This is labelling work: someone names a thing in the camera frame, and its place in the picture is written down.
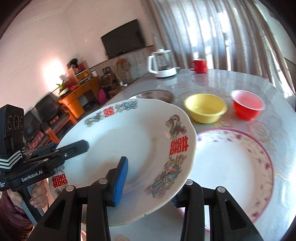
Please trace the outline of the person's left hand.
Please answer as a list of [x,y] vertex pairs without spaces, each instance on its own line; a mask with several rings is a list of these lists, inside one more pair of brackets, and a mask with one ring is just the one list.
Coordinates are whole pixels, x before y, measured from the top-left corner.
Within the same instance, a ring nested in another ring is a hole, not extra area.
[[[18,192],[13,192],[9,189],[7,191],[7,194],[13,204],[18,206],[19,208],[22,208],[21,204],[23,203],[23,198]],[[34,208],[45,208],[48,204],[48,201],[47,189],[45,187],[44,180],[37,182],[31,191],[30,204],[34,206]]]

